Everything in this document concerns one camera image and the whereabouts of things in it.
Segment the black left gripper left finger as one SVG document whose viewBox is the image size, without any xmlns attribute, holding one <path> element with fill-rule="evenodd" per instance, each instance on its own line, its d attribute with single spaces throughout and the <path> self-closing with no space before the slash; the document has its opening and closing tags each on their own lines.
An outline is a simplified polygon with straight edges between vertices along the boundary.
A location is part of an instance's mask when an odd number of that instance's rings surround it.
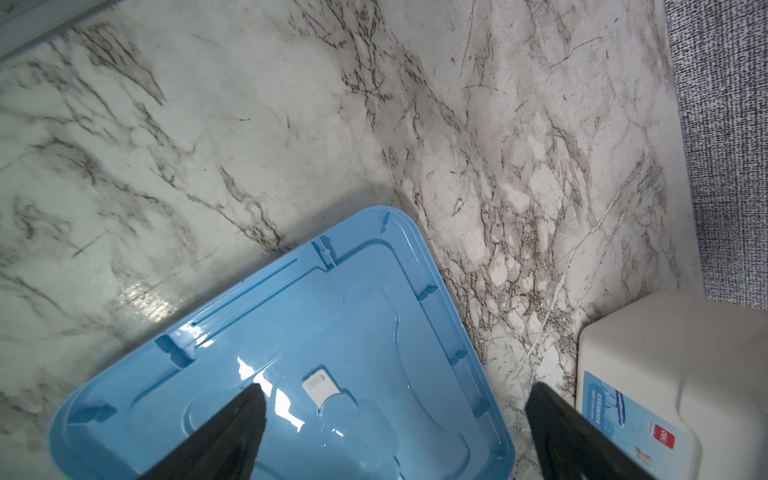
<svg viewBox="0 0 768 480">
<path fill-rule="evenodd" d="M 249 479 L 266 429 L 267 402 L 252 384 L 142 475 L 152 479 Z"/>
</svg>

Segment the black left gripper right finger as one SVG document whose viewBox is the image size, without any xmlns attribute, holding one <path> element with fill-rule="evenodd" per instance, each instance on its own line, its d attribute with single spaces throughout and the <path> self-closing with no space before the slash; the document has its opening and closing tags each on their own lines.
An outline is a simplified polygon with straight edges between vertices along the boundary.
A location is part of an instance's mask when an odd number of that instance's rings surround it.
<svg viewBox="0 0 768 480">
<path fill-rule="evenodd" d="M 532 386 L 525 413 L 545 479 L 652 478 L 548 385 Z"/>
</svg>

